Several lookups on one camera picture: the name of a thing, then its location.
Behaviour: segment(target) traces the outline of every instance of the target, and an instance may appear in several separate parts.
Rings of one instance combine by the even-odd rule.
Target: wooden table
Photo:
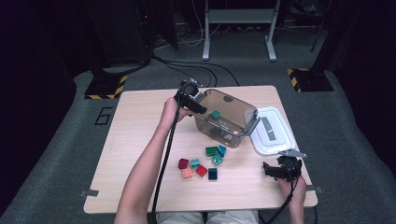
[[[216,89],[257,108],[275,106],[289,125],[273,86]],[[116,213],[126,178],[154,133],[163,103],[176,92],[126,91],[122,94],[91,184],[91,189],[99,193],[96,197],[87,197],[84,204],[86,213]],[[207,174],[204,177],[194,174],[190,179],[182,178],[177,167],[181,158],[199,159],[206,168],[216,167],[206,156],[205,148],[217,145],[218,142],[198,132],[194,118],[186,117],[177,124],[161,184],[158,212],[269,209],[278,208],[284,202],[278,183],[265,175],[262,168],[263,161],[278,166],[278,155],[260,156],[249,137],[245,137],[239,147],[227,148],[224,161],[218,166],[218,180],[209,181]],[[302,176],[307,184],[311,184],[304,165]],[[315,206],[317,203],[316,193],[308,191],[304,206]]]

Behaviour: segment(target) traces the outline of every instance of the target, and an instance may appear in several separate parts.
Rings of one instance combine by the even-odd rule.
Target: hand
[[[284,179],[278,179],[277,182],[282,189],[283,196],[285,199],[290,194],[290,182]],[[302,176],[299,176],[298,179],[293,181],[293,186],[295,186],[293,197],[289,202],[289,210],[291,220],[290,223],[304,223],[304,201],[306,194],[306,183]]]
[[[177,102],[173,97],[169,97],[163,106],[163,113],[161,114],[159,126],[168,130],[172,128],[173,120],[177,111]],[[180,108],[177,122],[181,121],[186,115],[194,115],[194,112],[189,109]]]

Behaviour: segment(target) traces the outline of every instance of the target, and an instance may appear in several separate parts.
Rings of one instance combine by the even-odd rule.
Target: lid
[[[261,121],[250,138],[259,154],[272,155],[296,148],[290,128],[277,108],[273,106],[259,108],[258,116]]]
[[[204,114],[196,114],[196,118],[203,119],[234,135],[248,134],[253,131],[252,126],[257,120],[255,106],[214,89],[203,92],[196,102],[207,108]]]

